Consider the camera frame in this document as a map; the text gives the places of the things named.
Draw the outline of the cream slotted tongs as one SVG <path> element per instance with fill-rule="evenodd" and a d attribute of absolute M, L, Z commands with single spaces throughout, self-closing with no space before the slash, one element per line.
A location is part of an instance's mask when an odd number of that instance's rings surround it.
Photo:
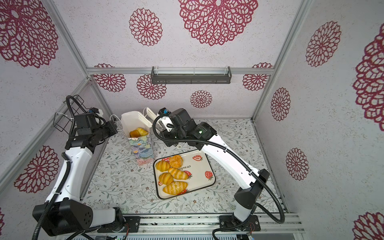
<path fill-rule="evenodd" d="M 144 130 L 152 130 L 155 119 L 159 116 L 150 108 L 146 107 L 142 111 L 138 111 L 138 127 Z"/>

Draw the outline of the long braided bread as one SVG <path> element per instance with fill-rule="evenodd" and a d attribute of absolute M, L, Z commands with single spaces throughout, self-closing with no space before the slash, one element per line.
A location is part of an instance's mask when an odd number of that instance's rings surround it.
<path fill-rule="evenodd" d="M 138 130 L 133 130 L 130 132 L 130 138 L 139 138 L 141 133 Z"/>

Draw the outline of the striped croissant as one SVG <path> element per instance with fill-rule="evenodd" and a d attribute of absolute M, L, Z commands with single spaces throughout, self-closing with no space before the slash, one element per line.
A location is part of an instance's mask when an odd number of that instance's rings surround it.
<path fill-rule="evenodd" d="M 146 131 L 146 130 L 143 129 L 143 128 L 137 128 L 136 130 L 137 130 L 137 132 L 140 134 L 141 137 L 147 136 L 147 135 L 149 134 L 149 132 Z"/>

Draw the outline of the round yellow bun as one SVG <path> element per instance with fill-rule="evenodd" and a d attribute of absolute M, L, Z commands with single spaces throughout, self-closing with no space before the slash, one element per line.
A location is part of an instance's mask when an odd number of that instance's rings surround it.
<path fill-rule="evenodd" d="M 167 161 L 160 160 L 155 164 L 155 167 L 160 172 L 167 172 L 171 165 Z"/>
<path fill-rule="evenodd" d="M 174 178 L 170 173 L 163 173 L 159 176 L 159 185 L 169 185 L 174 182 Z"/>

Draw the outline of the floral paper bag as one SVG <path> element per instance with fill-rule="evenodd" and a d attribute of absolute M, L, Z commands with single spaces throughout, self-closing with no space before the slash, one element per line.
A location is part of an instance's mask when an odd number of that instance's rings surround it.
<path fill-rule="evenodd" d="M 127 138 L 131 151 L 137 160 L 139 166 L 152 163 L 154 161 L 154 150 L 151 140 L 151 130 L 147 136 L 139 138 L 130 138 L 130 132 L 138 128 L 138 111 L 123 113 L 121 117 L 111 115 L 110 120 L 117 121 L 118 132 L 122 132 Z"/>

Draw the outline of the orange croissant bread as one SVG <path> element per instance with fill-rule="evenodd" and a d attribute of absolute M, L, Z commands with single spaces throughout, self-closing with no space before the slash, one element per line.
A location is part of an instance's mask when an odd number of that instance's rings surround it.
<path fill-rule="evenodd" d="M 183 166 L 184 160 L 180 155 L 175 155 L 169 158 L 169 163 L 172 168 L 180 169 Z"/>

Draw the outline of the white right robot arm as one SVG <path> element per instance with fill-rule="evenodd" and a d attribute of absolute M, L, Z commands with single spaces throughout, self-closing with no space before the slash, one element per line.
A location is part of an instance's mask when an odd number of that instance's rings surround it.
<path fill-rule="evenodd" d="M 224 227 L 212 231 L 212 236 L 217 239 L 217 232 L 236 231 L 247 227 L 256 208 L 260 208 L 277 224 L 284 224 L 286 217 L 281 203 L 267 181 L 270 173 L 266 169 L 258 170 L 245 162 L 238 154 L 224 142 L 217 131 L 206 122 L 196 124 L 188 112 L 177 109 L 170 112 L 166 108 L 159 110 L 152 125 L 155 136 L 163 141 L 166 146 L 187 143 L 201 152 L 209 155 L 218 162 L 238 183 L 239 189 L 234 195 L 236 208 L 232 217 Z M 275 217 L 264 206 L 257 202 L 262 191 L 267 191 L 276 204 L 279 217 Z"/>

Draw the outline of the striped roll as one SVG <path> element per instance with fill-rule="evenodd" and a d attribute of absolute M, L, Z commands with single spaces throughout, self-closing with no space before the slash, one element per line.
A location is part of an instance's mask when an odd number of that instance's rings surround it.
<path fill-rule="evenodd" d="M 173 176 L 176 180 L 187 180 L 189 178 L 188 174 L 184 171 L 175 168 L 169 168 L 168 172 Z"/>

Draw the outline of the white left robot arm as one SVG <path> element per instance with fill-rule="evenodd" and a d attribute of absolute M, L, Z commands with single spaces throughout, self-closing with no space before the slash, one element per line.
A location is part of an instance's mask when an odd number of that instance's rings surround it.
<path fill-rule="evenodd" d="M 95 149 L 116 135 L 118 127 L 113 120 L 106 121 L 101 110 L 86 110 L 74 96 L 67 96 L 66 104 L 72 124 L 61 154 L 64 165 L 45 203 L 34 207 L 37 225 L 33 240 L 38 239 L 41 230 L 50 237 L 71 234 L 73 239 L 101 229 L 120 232 L 126 226 L 120 208 L 93 210 L 81 203 L 81 184 Z"/>

